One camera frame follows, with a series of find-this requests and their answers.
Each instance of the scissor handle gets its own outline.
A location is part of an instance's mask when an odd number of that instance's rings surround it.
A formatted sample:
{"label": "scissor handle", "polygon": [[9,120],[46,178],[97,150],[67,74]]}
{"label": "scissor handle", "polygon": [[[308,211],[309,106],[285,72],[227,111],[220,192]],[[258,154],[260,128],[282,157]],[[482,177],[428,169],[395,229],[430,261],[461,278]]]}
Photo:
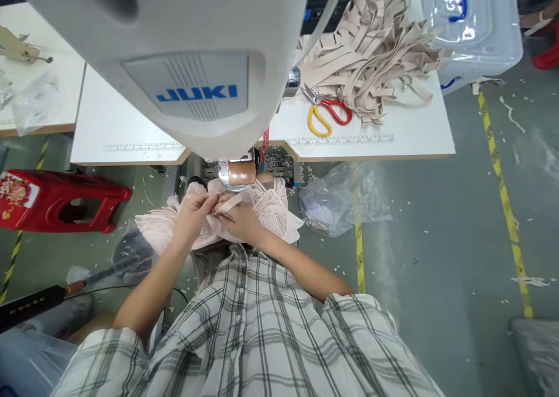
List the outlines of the scissor handle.
{"label": "scissor handle", "polygon": [[[322,99],[322,102],[320,102],[321,106],[324,106],[328,112],[330,113],[330,115],[332,115],[332,117],[334,118],[334,120],[336,122],[338,122],[340,125],[347,125],[349,122],[351,122],[351,119],[353,118],[353,112],[351,111],[350,108],[348,108],[343,102],[338,101],[338,100],[328,100],[328,99]],[[347,115],[347,120],[342,120],[340,119],[340,117],[338,116],[338,114],[336,113],[336,111],[334,109],[332,109],[332,105],[336,105],[336,106],[340,106],[345,114]]]}
{"label": "scissor handle", "polygon": [[[314,126],[313,126],[313,116],[316,116],[316,118],[320,121],[320,123],[322,123],[322,125],[324,125],[324,127],[326,128],[327,133],[318,132],[314,128]],[[309,126],[310,131],[313,134],[315,134],[316,136],[319,136],[321,138],[326,138],[326,137],[329,137],[330,135],[332,135],[332,127],[322,117],[322,115],[319,113],[319,108],[317,106],[311,106],[310,107],[309,116],[307,117],[307,125]]]}

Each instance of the scissors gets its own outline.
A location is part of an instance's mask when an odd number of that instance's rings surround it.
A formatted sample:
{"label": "scissors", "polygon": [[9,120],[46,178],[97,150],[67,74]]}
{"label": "scissors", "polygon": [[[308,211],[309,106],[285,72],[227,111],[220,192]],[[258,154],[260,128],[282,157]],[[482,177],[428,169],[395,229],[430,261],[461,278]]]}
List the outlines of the scissors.
{"label": "scissors", "polygon": [[[305,96],[308,97],[310,102],[312,103],[312,106],[309,109],[309,116],[307,117],[307,124],[309,125],[310,131],[313,134],[315,134],[316,136],[319,136],[321,138],[326,138],[326,137],[329,137],[330,135],[332,135],[332,127],[323,118],[323,116],[320,114],[319,106],[325,107],[326,110],[330,113],[330,115],[334,118],[334,120],[336,122],[338,122],[340,125],[347,125],[349,122],[351,122],[351,118],[353,117],[353,113],[352,113],[351,109],[349,109],[343,102],[338,101],[338,100],[330,100],[330,99],[324,98],[323,96],[319,96],[319,95],[315,94],[314,91],[311,90],[311,88],[309,86],[307,86],[306,84],[305,84],[305,87],[302,88],[302,90],[303,90],[303,93],[305,94]],[[336,111],[334,109],[332,109],[333,105],[340,106],[344,110],[345,114],[348,117],[347,120],[340,119],[340,117],[338,116]],[[326,128],[327,133],[318,132],[314,128],[314,126],[313,126],[313,116],[316,116],[316,118],[320,121],[320,123],[322,123],[322,125],[324,125],[324,127]]]}

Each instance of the black cable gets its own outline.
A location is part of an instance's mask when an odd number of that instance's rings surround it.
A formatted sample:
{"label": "black cable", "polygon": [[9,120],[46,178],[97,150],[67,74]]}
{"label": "black cable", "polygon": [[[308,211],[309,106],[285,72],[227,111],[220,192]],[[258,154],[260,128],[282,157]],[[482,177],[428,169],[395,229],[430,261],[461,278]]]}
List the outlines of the black cable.
{"label": "black cable", "polygon": [[[88,295],[94,292],[100,292],[103,290],[108,290],[108,289],[117,289],[117,288],[129,288],[129,289],[133,289],[135,287],[137,287],[138,285],[118,285],[118,286],[107,286],[106,288],[99,288],[99,289],[93,289],[91,291],[87,291],[87,292],[83,292],[81,294],[76,294],[76,295],[70,295],[64,298],[65,300],[71,299],[71,298],[77,298],[79,296],[84,296],[84,295]],[[179,294],[181,294],[181,296],[184,298],[185,303],[188,304],[188,299],[186,299],[186,295],[178,288],[173,288],[175,291],[177,291]]]}

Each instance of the gray floor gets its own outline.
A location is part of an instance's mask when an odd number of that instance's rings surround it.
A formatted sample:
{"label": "gray floor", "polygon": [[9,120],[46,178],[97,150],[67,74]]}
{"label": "gray floor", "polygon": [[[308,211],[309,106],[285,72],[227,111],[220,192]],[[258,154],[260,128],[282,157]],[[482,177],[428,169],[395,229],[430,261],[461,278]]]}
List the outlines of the gray floor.
{"label": "gray floor", "polygon": [[[526,272],[548,280],[559,278],[555,256],[558,77],[559,70],[538,71],[525,60],[504,75],[506,86],[484,87],[519,222]],[[499,96],[514,108],[513,116],[526,129],[525,134],[507,119]],[[510,280],[515,276],[515,266],[482,117],[469,88],[447,96],[445,103],[456,155],[375,163],[374,171],[393,221],[363,226],[366,292],[390,309],[402,337],[446,395],[525,396],[523,376],[508,333],[510,319],[522,316],[522,302],[518,285]],[[24,140],[29,143],[27,149],[10,150],[7,167],[34,166],[42,141],[39,137]],[[56,168],[59,156],[56,146],[50,148],[48,168]],[[305,163],[305,180],[311,175],[324,176],[334,165]],[[164,176],[154,170],[126,167],[97,171],[135,187],[119,221],[122,229],[113,236],[26,233],[9,298],[53,283],[63,284],[71,265],[92,271],[107,267],[117,241],[126,231],[125,222],[152,208],[143,191],[143,180],[147,196],[161,205]],[[296,209],[296,196],[290,201]],[[8,266],[14,237],[13,232],[0,231],[2,267]],[[300,247],[327,267],[336,268],[337,274],[357,287],[353,231],[332,239],[303,227]],[[187,263],[178,287],[189,297],[195,290],[193,277]],[[530,289],[536,317],[558,318],[559,307],[554,305],[558,288],[552,282],[547,288]],[[116,310],[126,293],[100,294],[98,303]],[[183,306],[181,298],[174,295],[171,314],[176,316]]]}

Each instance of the beige elastic strap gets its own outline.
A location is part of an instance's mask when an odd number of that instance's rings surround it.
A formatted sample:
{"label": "beige elastic strap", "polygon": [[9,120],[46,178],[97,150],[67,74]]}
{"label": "beige elastic strap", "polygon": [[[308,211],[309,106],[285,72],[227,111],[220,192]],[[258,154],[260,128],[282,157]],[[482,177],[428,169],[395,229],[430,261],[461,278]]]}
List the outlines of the beige elastic strap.
{"label": "beige elastic strap", "polygon": [[[352,0],[334,34],[323,35],[301,68],[302,83],[320,95],[339,97],[361,117],[378,125],[384,102],[421,107],[433,98],[417,77],[441,69],[452,51],[431,49],[439,29],[425,31],[427,21],[410,23],[411,0]],[[309,37],[299,40],[299,48]],[[393,82],[419,102],[403,104]]]}
{"label": "beige elastic strap", "polygon": [[244,195],[242,193],[236,194],[231,199],[229,199],[227,202],[225,202],[216,212],[214,212],[214,215],[226,214],[231,209],[233,209],[234,206],[241,203],[244,199],[245,198],[244,198]]}

